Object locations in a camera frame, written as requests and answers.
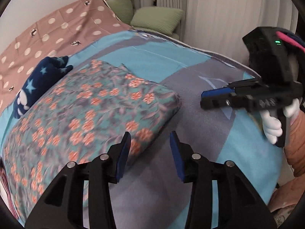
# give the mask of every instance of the blue bedsheet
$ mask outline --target blue bedsheet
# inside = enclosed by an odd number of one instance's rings
[[[137,76],[176,91],[183,107],[150,149],[135,162],[120,184],[112,186],[112,206],[118,228],[184,228],[190,186],[179,183],[168,142],[169,132],[211,161],[233,160],[267,203],[280,175],[281,149],[271,145],[245,110],[203,111],[200,94],[228,82],[250,78],[242,66],[232,66],[205,53],[159,37],[134,31],[112,34],[70,57],[68,64],[84,68],[91,59],[124,64]],[[12,106],[0,117],[1,147],[16,123]],[[213,225],[217,226],[217,186],[213,185]]]

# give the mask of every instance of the blue gripper pad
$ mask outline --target blue gripper pad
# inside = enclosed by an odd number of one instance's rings
[[[232,88],[229,88],[229,87],[224,87],[221,89],[212,89],[212,90],[203,91],[201,94],[201,98],[217,96],[217,95],[225,95],[225,94],[230,94],[230,93],[234,93],[234,92],[235,92],[235,90]]]
[[[120,156],[118,158],[118,161],[116,163],[116,181],[119,182],[119,180],[123,177],[126,162],[128,159],[128,154],[130,150],[130,144],[131,144],[131,135],[127,132],[127,137],[123,137],[121,144],[123,145],[123,148],[121,150]]]
[[[175,135],[176,135],[175,132],[170,133],[170,148],[172,150],[173,160],[176,165],[178,177],[181,179],[182,182],[184,182],[184,180],[185,180],[184,161],[181,157],[181,154],[180,154],[180,151],[178,148],[178,144],[180,142],[179,141],[177,142]]]

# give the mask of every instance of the green cushion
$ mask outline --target green cushion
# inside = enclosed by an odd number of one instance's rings
[[[131,0],[107,0],[107,3],[122,22],[130,25],[134,15]]]
[[[183,10],[169,7],[142,7],[135,12],[131,25],[171,35],[182,18]]]
[[[133,27],[133,28],[136,29],[136,30],[141,30],[141,31],[146,31],[146,32],[159,33],[159,32],[157,32],[155,30],[148,29],[148,28],[143,28],[143,27]],[[175,39],[175,40],[179,40],[180,39],[179,35],[176,34],[176,33],[173,33],[173,34],[168,35],[168,36],[173,38],[173,39]]]

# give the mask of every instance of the bed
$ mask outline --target bed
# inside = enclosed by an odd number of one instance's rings
[[[133,30],[118,20],[105,0],[21,1],[26,0],[12,0],[0,19],[1,194],[21,224],[68,161],[91,161],[119,142],[125,129],[133,132],[133,152],[124,178],[110,186],[118,228],[184,228],[191,186],[180,183],[171,161],[173,130],[209,160],[233,160],[268,203],[283,153],[265,139],[260,117],[231,108],[206,112],[199,105],[202,91],[255,77],[253,70],[162,34]],[[65,55],[74,67],[71,73],[23,117],[13,118],[12,102],[38,62]],[[110,116],[118,102],[131,104],[130,112],[121,110],[119,103]],[[95,115],[99,122],[114,121],[116,129],[107,125],[99,133],[102,123],[98,127],[96,121],[95,126],[88,122]],[[52,134],[50,128],[61,124],[65,127]],[[94,136],[75,134],[81,126]],[[85,193],[84,226],[89,227],[86,200]],[[214,183],[213,227],[217,214]]]

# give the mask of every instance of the pink strap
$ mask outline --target pink strap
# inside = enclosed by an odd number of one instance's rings
[[[286,34],[280,32],[280,31],[277,31],[276,34],[277,34],[277,36],[278,36],[281,40],[283,40],[283,41],[285,41],[285,42],[287,42],[287,43],[289,43],[289,44],[291,44],[291,45],[293,45],[293,46],[296,46],[296,47],[302,49],[302,50],[304,51],[304,53],[305,53],[305,48],[302,47],[302,46],[301,46],[298,42],[296,42],[294,39],[290,38],[289,36],[287,36]]]

